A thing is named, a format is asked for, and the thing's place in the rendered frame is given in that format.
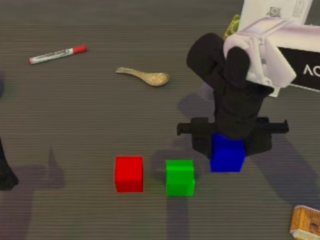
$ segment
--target wooden spoon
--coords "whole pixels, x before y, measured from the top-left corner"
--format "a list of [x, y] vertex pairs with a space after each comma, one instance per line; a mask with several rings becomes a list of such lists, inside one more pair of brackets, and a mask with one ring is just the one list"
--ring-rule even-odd
[[128, 67], [119, 67], [115, 72], [135, 76], [153, 87], [160, 87], [169, 81], [169, 74], [163, 72], [142, 72]]

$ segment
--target gray tabletop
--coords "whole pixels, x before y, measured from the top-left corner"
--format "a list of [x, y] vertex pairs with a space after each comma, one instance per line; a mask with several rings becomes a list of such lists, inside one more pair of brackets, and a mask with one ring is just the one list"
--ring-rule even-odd
[[[176, 136], [177, 123], [214, 107], [186, 54], [201, 35], [222, 35], [242, 1], [35, 2], [0, 3], [0, 137], [20, 179], [0, 193], [1, 240], [290, 240], [293, 206], [320, 209], [319, 93], [289, 87], [265, 100], [261, 115], [287, 119], [290, 133], [241, 173], [210, 173]], [[27, 63], [80, 44], [89, 51]], [[121, 66], [171, 80], [150, 87]], [[144, 193], [115, 193], [118, 155], [143, 156]], [[167, 159], [194, 160], [193, 197], [166, 197]]]

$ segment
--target green block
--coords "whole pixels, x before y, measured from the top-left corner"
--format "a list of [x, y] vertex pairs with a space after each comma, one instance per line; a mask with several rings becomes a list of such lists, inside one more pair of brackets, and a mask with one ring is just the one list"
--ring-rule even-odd
[[192, 160], [167, 160], [165, 163], [166, 195], [191, 197], [195, 192], [195, 169]]

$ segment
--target brown object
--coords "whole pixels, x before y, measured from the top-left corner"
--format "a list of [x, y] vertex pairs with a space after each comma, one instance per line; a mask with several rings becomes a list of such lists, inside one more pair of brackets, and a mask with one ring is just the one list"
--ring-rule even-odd
[[160, 87], [169, 81], [169, 75], [163, 72], [143, 72], [128, 67], [119, 67], [115, 72], [135, 76], [153, 87]]
[[303, 205], [296, 206], [290, 233], [296, 240], [320, 240], [320, 211]]

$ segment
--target white marker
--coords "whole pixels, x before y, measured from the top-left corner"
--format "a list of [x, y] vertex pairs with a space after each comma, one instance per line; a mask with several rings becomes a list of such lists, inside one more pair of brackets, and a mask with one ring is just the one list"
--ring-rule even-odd
[[74, 55], [74, 54], [84, 53], [86, 51], [87, 51], [86, 45], [75, 46], [73, 48], [60, 50], [60, 51], [56, 51], [56, 52], [51, 52], [51, 53], [47, 53], [47, 54], [40, 55], [40, 56], [31, 57], [28, 59], [28, 63], [29, 64], [39, 64], [39, 63], [43, 63], [43, 62], [50, 61], [53, 59], [59, 59], [59, 58], [63, 58], [63, 57]]

